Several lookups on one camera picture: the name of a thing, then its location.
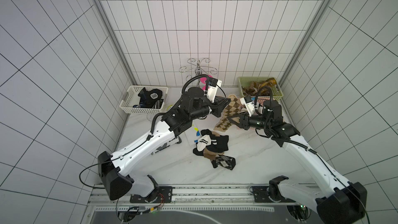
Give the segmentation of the black white sock pile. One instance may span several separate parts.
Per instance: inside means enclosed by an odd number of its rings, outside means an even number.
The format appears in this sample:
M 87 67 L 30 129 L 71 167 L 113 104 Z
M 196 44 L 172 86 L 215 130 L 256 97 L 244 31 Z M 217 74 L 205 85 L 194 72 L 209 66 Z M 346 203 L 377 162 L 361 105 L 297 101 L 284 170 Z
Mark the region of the black white sock pile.
M 193 153 L 196 156 L 202 156 L 210 161 L 215 161 L 217 156 L 224 155 L 224 152 L 229 150 L 228 142 L 228 135 L 220 135 L 209 129 L 201 130 Z

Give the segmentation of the brown tan striped sock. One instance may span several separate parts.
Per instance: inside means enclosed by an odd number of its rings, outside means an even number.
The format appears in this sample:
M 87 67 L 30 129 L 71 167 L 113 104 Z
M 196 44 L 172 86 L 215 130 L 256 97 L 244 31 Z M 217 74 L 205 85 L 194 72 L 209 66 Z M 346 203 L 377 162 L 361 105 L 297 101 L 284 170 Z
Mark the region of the brown tan striped sock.
M 248 86 L 242 88 L 243 96 L 255 96 L 260 88 L 260 83 L 250 82 Z

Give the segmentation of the black sock white logo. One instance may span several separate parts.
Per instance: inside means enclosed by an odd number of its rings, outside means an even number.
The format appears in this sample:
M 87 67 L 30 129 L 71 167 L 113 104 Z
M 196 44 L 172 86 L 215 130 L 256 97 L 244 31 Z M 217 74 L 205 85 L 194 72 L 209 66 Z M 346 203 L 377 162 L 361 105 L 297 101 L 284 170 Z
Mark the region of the black sock white logo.
M 143 88 L 138 96 L 140 97 L 139 108 L 154 108 L 156 102 L 161 100 L 163 96 L 163 92 L 159 89 L 152 89 L 148 91 L 146 88 Z

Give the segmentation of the yellow brown plaid sock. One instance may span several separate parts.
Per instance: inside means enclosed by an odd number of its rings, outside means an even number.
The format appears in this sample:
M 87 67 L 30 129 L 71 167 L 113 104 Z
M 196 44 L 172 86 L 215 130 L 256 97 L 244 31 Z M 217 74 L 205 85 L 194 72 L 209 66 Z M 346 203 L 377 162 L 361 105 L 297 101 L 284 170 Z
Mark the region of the yellow brown plaid sock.
M 274 86 L 277 86 L 277 81 L 275 78 L 268 78 L 266 81 L 264 81 L 263 83 L 261 83 L 259 85 L 259 89 L 261 89 L 264 86 L 268 86 L 270 88 L 273 88 Z

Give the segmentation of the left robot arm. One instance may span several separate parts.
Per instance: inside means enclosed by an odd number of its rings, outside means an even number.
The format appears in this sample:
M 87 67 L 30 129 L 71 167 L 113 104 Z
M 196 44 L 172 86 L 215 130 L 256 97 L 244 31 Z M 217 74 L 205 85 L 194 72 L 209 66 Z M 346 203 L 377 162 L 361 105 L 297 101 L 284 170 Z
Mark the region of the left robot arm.
M 178 142 L 180 134 L 192 127 L 192 122 L 212 114 L 220 117 L 230 103 L 226 96 L 217 96 L 222 81 L 208 75 L 198 75 L 186 82 L 178 101 L 165 113 L 155 114 L 151 129 L 126 147 L 98 157 L 98 173 L 110 200 L 125 195 L 138 195 L 154 201 L 159 186 L 150 175 L 135 176 L 134 168 L 162 145 Z

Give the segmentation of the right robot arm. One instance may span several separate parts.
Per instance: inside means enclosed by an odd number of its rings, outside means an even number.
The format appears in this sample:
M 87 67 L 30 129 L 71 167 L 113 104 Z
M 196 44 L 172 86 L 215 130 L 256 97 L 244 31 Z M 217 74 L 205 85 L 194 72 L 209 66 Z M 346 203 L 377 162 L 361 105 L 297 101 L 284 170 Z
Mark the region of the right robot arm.
M 353 224 L 369 218 L 366 188 L 359 182 L 350 182 L 327 164 L 292 124 L 284 122 L 282 107 L 273 99 L 271 88 L 264 86 L 258 91 L 263 90 L 269 92 L 269 100 L 258 103 L 257 97 L 243 97 L 240 103 L 246 111 L 228 120 L 244 130 L 263 130 L 263 137 L 293 156 L 317 184 L 317 188 L 309 188 L 281 175 L 269 181 L 268 198 L 275 203 L 285 199 L 300 203 L 316 212 L 325 224 Z

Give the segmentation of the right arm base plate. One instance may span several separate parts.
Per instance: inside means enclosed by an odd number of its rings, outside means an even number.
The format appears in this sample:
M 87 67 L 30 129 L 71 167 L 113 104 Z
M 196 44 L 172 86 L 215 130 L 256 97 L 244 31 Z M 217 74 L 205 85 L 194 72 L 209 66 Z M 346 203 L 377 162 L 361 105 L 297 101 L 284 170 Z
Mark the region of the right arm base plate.
M 269 196 L 268 186 L 251 186 L 249 187 L 250 193 L 254 196 L 256 203 L 295 203 L 291 199 L 278 197 L 277 200 Z

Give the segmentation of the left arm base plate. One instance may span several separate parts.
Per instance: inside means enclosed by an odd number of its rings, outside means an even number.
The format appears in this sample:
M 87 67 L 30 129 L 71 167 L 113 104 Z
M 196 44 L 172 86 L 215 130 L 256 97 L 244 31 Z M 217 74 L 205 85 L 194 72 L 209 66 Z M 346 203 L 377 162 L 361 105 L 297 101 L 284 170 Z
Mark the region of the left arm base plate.
M 163 203 L 171 203 L 173 196 L 173 187 L 171 186 L 160 186 L 156 188 L 150 195 L 147 197 L 141 197 L 139 195 L 131 195 L 130 203 L 143 203 L 143 204 L 160 204 Z

